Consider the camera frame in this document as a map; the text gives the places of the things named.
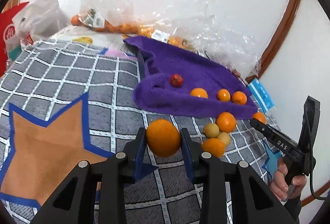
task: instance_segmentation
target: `red tomato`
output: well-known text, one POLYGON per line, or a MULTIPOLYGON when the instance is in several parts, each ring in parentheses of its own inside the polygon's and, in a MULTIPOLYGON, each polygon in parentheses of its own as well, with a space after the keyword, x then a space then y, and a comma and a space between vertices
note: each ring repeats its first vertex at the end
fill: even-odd
POLYGON ((170 84, 173 87, 180 87, 184 82, 184 79, 179 74, 174 74, 170 78, 170 84))

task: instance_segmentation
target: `red box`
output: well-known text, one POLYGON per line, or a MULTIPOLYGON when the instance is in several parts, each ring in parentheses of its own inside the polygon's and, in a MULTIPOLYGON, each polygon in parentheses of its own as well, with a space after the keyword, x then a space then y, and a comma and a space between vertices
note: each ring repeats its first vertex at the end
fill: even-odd
POLYGON ((28 2, 15 5, 14 7, 0 14, 0 76, 6 71, 6 61, 8 59, 6 52, 6 40, 15 35, 15 27, 12 18, 22 10, 28 2))

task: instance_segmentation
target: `white bag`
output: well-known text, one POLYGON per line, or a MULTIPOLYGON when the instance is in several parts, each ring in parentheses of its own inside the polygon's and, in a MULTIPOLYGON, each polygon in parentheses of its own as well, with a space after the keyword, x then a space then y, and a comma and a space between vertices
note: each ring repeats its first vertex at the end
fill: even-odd
POLYGON ((16 35, 21 45, 48 38, 67 25, 58 0, 36 0, 13 17, 16 35))

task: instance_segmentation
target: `purple towel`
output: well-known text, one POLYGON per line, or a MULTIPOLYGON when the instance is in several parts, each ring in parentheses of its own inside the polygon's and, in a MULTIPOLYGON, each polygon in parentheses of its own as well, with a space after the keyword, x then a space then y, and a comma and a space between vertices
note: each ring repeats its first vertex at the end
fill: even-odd
POLYGON ((250 90, 224 66, 142 36, 125 39, 125 42, 138 47, 145 59, 146 77, 133 93, 138 107, 157 113, 192 117, 217 117, 227 111, 236 119, 251 119, 257 112, 250 98, 244 106, 217 100, 217 92, 223 88, 231 95, 236 91, 242 91, 248 97, 251 95, 250 90), (173 74, 183 77, 182 87, 175 88, 170 84, 173 74), (191 96, 190 91, 196 87, 205 89, 208 99, 191 96))

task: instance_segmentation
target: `finger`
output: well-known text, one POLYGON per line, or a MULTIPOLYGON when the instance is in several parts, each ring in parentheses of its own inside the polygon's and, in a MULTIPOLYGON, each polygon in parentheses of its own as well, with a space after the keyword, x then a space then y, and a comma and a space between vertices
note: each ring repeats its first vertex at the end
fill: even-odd
POLYGON ((289 187, 288 184, 285 182, 284 175, 280 171, 276 171, 274 173, 274 180, 276 185, 281 189, 283 192, 287 192, 289 187))
POLYGON ((286 166, 283 157, 280 157, 277 161, 277 170, 284 174, 284 176, 288 173, 288 167, 286 166))
POLYGON ((299 196, 299 194, 301 193, 301 191, 303 190, 304 187, 300 186, 296 186, 294 191, 291 193, 291 195, 289 196, 289 199, 293 199, 299 196))
POLYGON ((274 180, 270 183, 270 189, 279 198, 279 200, 284 200, 288 196, 286 192, 281 191, 274 180))
POLYGON ((281 201, 282 199, 280 197, 278 197, 278 195, 271 189, 272 193, 276 196, 276 198, 281 201))
POLYGON ((305 175, 294 176, 292 179, 292 184, 295 186, 304 187, 307 183, 307 177, 305 175))

